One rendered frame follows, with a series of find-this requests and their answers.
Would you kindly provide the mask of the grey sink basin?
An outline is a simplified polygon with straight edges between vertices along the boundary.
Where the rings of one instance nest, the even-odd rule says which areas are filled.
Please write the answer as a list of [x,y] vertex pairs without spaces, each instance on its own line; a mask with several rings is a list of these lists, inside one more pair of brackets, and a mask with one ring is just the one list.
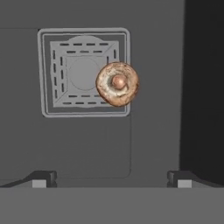
[[[153,186],[179,166],[185,0],[0,2],[0,185],[36,170],[61,187]],[[42,28],[123,27],[140,88],[125,117],[46,118]]]

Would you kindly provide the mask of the brown mushroom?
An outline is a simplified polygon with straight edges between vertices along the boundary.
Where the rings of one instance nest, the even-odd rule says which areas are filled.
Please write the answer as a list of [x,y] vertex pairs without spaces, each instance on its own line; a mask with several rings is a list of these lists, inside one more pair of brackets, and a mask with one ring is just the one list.
[[98,73],[95,86],[103,100],[114,107],[122,107],[137,95],[139,78],[129,64],[112,62]]

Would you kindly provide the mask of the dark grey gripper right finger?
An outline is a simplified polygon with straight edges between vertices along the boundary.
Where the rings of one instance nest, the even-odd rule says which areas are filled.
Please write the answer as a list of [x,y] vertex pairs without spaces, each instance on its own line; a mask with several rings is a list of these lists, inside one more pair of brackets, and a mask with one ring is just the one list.
[[172,188],[224,188],[224,185],[203,180],[190,171],[168,171],[167,186]]

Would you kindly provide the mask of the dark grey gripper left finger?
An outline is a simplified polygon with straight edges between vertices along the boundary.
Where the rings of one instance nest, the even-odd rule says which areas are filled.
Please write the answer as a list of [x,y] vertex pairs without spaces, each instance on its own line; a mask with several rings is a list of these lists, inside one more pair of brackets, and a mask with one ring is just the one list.
[[54,188],[56,186],[57,186],[56,171],[33,171],[25,178],[7,183],[5,185],[0,185],[0,188],[11,188],[11,187]]

